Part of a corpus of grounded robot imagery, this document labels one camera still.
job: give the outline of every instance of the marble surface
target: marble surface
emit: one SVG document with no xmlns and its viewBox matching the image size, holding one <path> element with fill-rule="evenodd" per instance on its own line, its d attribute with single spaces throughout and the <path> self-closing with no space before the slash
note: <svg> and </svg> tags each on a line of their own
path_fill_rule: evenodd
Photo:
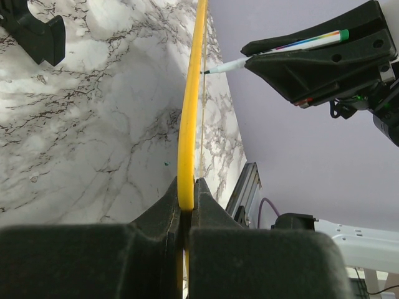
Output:
<svg viewBox="0 0 399 299">
<path fill-rule="evenodd" d="M 31 0 L 29 8 L 42 21 L 63 16 L 66 57 L 36 65 L 0 29 L 0 226 L 130 222 L 176 176 L 196 1 Z M 211 17 L 208 30 L 212 66 L 221 57 Z M 206 85 L 196 175 L 203 170 L 225 206 L 246 159 L 226 76 Z"/>
</svg>

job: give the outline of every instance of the wire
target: wire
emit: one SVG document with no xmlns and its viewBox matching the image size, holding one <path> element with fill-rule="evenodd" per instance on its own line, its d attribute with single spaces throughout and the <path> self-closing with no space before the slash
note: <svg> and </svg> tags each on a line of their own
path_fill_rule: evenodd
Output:
<svg viewBox="0 0 399 299">
<path fill-rule="evenodd" d="M 257 228 L 260 229 L 261 228 L 261 217 L 262 217 L 262 206 L 264 202 L 267 202 L 273 209 L 273 211 L 276 213 L 277 217 L 280 217 L 280 212 L 277 210 L 276 206 L 271 202 L 270 199 L 264 197 L 261 200 L 261 204 L 259 205 L 259 211 L 257 213 Z"/>
<path fill-rule="evenodd" d="M 357 269 L 356 269 L 356 268 L 353 268 L 353 269 L 355 269 L 355 271 L 356 271 L 357 278 L 359 278 L 359 280 L 362 281 L 362 279 L 360 278 L 360 275 L 359 275 L 359 272 L 357 271 Z M 368 290 L 366 290 L 366 292 L 367 292 L 369 295 L 379 295 L 379 294 L 381 294 L 381 293 L 383 293 L 383 292 L 386 292 L 386 291 L 388 291 L 388 290 L 391 290 L 392 288 L 399 288 L 399 285 L 393 285 L 392 287 L 384 288 L 383 290 L 381 290 L 381 291 L 379 291 L 379 292 L 376 292 L 376 293 L 369 293 Z"/>
<path fill-rule="evenodd" d="M 335 114 L 335 102 L 330 101 L 330 115 L 332 118 L 338 118 L 341 116 L 340 113 Z"/>
<path fill-rule="evenodd" d="M 208 38 L 208 18 L 205 19 L 205 28 L 204 28 L 204 49 L 203 49 L 203 61 L 204 61 L 204 66 L 203 66 L 203 86 L 202 86 L 202 119 L 201 119 L 201 152 L 199 153 L 199 177 L 203 178 L 204 177 L 204 128 L 205 128 L 205 105 L 206 105 L 206 48 L 207 48 L 207 38 Z"/>
</svg>

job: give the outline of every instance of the colorful marker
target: colorful marker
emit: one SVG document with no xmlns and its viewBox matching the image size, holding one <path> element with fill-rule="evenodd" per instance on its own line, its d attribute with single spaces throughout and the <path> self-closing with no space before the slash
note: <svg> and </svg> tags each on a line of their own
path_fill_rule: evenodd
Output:
<svg viewBox="0 0 399 299">
<path fill-rule="evenodd" d="M 319 47 L 325 47 L 327 45 L 337 44 L 347 39 L 349 39 L 348 30 L 337 30 L 323 34 L 321 36 L 312 37 L 310 39 L 300 40 L 299 42 L 294 42 L 289 45 L 283 45 L 281 47 L 277 47 L 275 49 L 257 55 L 288 52 L 295 50 L 309 50 Z M 227 62 L 225 64 L 218 65 L 217 67 L 213 67 L 212 69 L 207 70 L 204 74 L 225 73 L 229 72 L 230 70 L 242 69 L 245 66 L 247 60 L 252 57 L 253 56 L 243 57 L 234 61 Z"/>
</svg>

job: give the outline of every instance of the yellow flexible rod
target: yellow flexible rod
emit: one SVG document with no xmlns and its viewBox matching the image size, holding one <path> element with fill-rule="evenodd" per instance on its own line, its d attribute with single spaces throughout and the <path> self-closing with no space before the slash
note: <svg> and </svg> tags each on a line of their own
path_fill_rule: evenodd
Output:
<svg viewBox="0 0 399 299">
<path fill-rule="evenodd" d="M 203 32 L 206 22 L 208 0 L 198 0 L 197 13 L 188 66 L 185 97 L 181 112 L 178 159 L 177 188 L 179 206 L 182 211 L 194 209 L 194 161 L 195 131 L 200 87 Z"/>
</svg>

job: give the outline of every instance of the purple cable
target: purple cable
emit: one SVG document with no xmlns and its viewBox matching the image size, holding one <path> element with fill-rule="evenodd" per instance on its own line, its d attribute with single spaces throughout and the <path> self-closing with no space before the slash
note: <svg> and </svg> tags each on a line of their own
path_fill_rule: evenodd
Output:
<svg viewBox="0 0 399 299">
<path fill-rule="evenodd" d="M 259 205 L 259 212 L 257 213 L 257 228 L 261 228 L 261 216 L 262 216 L 262 206 L 263 203 L 267 201 L 267 203 L 272 207 L 273 211 L 276 213 L 277 217 L 280 216 L 280 212 L 277 210 L 276 206 L 271 202 L 270 199 L 264 197 Z"/>
</svg>

